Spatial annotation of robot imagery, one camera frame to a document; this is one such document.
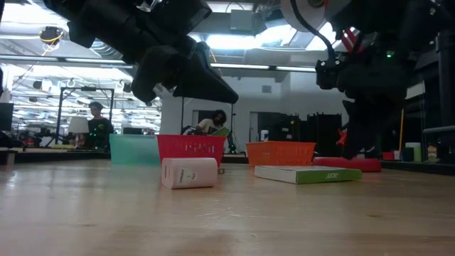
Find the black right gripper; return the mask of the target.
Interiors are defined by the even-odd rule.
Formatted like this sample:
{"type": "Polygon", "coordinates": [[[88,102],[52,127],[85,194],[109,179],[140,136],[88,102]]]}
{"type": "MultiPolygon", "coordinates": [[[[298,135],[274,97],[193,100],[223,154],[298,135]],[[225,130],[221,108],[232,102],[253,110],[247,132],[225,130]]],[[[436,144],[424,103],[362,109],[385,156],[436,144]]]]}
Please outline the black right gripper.
{"type": "MultiPolygon", "coordinates": [[[[401,102],[409,82],[409,51],[369,46],[360,53],[345,53],[338,73],[337,89],[351,99],[387,97],[401,102]]],[[[376,139],[401,112],[390,101],[343,101],[348,114],[343,158],[353,159],[361,149],[376,145],[376,139]]]]}

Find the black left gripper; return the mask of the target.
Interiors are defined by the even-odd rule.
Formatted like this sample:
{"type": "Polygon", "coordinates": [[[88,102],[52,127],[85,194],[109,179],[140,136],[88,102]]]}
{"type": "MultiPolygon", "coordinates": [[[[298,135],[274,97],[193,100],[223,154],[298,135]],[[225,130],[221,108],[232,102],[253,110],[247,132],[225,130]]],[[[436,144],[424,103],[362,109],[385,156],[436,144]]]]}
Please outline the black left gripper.
{"type": "Polygon", "coordinates": [[[129,62],[142,59],[132,82],[132,92],[142,102],[154,100],[154,88],[161,84],[167,90],[176,87],[174,97],[236,103],[238,94],[210,65],[208,45],[188,35],[212,14],[205,0],[160,0],[150,11],[138,3],[67,0],[70,40],[91,48],[99,39],[129,62]]]}

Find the red plastic basket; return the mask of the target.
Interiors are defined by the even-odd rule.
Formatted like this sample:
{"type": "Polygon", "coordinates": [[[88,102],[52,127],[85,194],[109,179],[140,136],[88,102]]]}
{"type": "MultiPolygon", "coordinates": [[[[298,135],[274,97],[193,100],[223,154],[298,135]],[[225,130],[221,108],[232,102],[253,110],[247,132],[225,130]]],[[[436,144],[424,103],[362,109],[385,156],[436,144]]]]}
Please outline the red plastic basket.
{"type": "Polygon", "coordinates": [[[159,134],[160,161],[165,158],[214,158],[221,165],[225,137],[159,134]]]}

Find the pink white power adapter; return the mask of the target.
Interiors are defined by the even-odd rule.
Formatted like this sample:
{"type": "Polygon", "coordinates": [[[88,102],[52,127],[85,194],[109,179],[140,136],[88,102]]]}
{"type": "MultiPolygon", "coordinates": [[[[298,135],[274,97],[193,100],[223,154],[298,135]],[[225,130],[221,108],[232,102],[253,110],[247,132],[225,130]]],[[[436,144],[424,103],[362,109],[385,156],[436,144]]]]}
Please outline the pink white power adapter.
{"type": "Polygon", "coordinates": [[[170,189],[213,187],[218,180],[214,158],[164,158],[161,182],[170,189]]]}

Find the teal plastic bin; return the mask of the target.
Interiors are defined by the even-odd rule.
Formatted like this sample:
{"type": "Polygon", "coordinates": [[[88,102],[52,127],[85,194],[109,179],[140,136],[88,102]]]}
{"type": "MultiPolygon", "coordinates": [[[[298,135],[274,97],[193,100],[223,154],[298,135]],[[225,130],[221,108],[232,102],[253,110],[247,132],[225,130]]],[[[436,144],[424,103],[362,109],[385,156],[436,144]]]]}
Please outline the teal plastic bin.
{"type": "Polygon", "coordinates": [[[160,164],[157,136],[111,134],[109,145],[112,164],[131,166],[160,164]]]}

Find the black equipment cabinets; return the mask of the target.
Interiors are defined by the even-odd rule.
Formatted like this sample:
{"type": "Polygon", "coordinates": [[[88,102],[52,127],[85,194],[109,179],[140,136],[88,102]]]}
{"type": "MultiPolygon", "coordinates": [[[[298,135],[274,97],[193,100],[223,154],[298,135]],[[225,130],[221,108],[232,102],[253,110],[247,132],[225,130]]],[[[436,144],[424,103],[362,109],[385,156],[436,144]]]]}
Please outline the black equipment cabinets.
{"type": "Polygon", "coordinates": [[[264,140],[261,131],[266,131],[271,141],[315,142],[319,156],[340,156],[338,129],[342,126],[341,114],[298,114],[277,112],[250,113],[250,142],[264,140]]]}

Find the seated person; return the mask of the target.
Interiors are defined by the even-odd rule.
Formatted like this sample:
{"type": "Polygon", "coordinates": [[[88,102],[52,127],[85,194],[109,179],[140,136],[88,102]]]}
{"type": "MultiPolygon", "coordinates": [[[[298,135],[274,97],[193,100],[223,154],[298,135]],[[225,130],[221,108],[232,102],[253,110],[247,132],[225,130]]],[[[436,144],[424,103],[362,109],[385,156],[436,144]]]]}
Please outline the seated person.
{"type": "Polygon", "coordinates": [[[207,119],[203,119],[196,125],[196,129],[204,134],[212,134],[224,127],[227,121],[227,115],[223,110],[216,110],[212,113],[212,116],[207,119]]]}

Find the long ceiling light bar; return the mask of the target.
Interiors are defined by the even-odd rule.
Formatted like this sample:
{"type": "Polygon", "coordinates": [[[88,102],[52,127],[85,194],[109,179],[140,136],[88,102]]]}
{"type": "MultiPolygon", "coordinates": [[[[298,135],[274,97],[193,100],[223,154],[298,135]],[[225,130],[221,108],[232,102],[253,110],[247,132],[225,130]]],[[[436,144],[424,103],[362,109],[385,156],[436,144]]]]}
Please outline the long ceiling light bar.
{"type": "MultiPolygon", "coordinates": [[[[123,60],[97,59],[97,58],[67,58],[67,57],[47,57],[38,55],[7,55],[0,54],[0,63],[59,63],[64,66],[99,65],[102,68],[133,68],[133,64],[127,64],[123,60]]],[[[296,67],[296,66],[276,66],[276,65],[248,65],[234,63],[211,63],[213,68],[223,69],[245,69],[245,70],[268,70],[296,73],[315,73],[315,68],[296,67]]]]}

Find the grey metal bar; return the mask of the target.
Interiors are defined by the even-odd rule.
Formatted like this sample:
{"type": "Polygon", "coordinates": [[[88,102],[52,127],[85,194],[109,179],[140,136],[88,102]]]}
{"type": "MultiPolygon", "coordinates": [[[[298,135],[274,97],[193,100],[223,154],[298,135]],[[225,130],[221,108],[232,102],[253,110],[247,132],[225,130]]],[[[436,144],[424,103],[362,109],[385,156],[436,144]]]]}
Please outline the grey metal bar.
{"type": "Polygon", "coordinates": [[[435,133],[446,133],[446,132],[455,132],[455,125],[427,128],[422,131],[423,134],[435,134],[435,133]]]}

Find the grey ceiling box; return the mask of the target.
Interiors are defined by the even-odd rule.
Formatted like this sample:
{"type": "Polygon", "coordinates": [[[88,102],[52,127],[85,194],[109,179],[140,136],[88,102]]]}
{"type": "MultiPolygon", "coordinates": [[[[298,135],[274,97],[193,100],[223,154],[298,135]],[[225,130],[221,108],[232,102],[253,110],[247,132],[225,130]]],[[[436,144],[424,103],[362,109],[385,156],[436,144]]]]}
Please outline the grey ceiling box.
{"type": "Polygon", "coordinates": [[[253,28],[253,12],[249,10],[232,10],[230,12],[230,29],[251,31],[253,28]]]}

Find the orange plastic basket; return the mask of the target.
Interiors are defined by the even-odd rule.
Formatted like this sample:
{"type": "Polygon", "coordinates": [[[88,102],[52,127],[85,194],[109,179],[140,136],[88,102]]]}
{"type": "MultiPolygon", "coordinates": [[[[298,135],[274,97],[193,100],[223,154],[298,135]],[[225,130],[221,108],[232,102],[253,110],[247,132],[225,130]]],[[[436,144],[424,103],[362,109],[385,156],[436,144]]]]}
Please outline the orange plastic basket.
{"type": "Polygon", "coordinates": [[[312,164],[316,143],[250,142],[246,147],[250,166],[308,166],[312,164]]]}

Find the standing person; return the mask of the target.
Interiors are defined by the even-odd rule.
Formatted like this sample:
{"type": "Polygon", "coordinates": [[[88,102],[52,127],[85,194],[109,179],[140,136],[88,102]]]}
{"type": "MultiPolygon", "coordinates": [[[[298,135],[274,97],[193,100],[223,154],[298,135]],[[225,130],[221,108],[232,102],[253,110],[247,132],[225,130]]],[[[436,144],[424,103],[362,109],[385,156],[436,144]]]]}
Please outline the standing person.
{"type": "Polygon", "coordinates": [[[89,149],[108,149],[110,134],[114,133],[112,123],[102,116],[103,106],[99,102],[91,102],[89,108],[93,118],[88,121],[89,133],[86,146],[89,149]]]}

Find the white lamp shade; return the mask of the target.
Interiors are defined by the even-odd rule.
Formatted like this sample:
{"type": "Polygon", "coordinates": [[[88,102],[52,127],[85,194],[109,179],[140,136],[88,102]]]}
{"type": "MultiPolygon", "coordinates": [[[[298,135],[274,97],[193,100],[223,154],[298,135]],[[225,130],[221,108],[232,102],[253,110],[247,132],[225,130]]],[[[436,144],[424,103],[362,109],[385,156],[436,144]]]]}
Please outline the white lamp shade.
{"type": "Polygon", "coordinates": [[[88,133],[88,119],[86,117],[72,117],[68,126],[68,131],[75,134],[86,134],[88,133]]]}

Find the dark monitor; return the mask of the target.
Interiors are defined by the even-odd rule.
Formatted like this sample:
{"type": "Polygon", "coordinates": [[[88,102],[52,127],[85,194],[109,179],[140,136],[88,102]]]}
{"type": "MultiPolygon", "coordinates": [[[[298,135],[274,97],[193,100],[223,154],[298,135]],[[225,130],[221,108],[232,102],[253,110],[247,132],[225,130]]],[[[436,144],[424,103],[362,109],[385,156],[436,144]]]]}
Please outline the dark monitor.
{"type": "Polygon", "coordinates": [[[0,131],[10,131],[13,120],[14,104],[0,103],[0,131]]]}

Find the black metal table frame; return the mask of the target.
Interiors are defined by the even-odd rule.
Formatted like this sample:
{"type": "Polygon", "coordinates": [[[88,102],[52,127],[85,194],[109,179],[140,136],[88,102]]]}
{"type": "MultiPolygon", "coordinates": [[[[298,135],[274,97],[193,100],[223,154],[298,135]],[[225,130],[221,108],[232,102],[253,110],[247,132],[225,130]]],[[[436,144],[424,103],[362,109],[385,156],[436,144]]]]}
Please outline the black metal table frame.
{"type": "Polygon", "coordinates": [[[455,126],[455,31],[442,31],[437,37],[441,123],[455,126]]]}

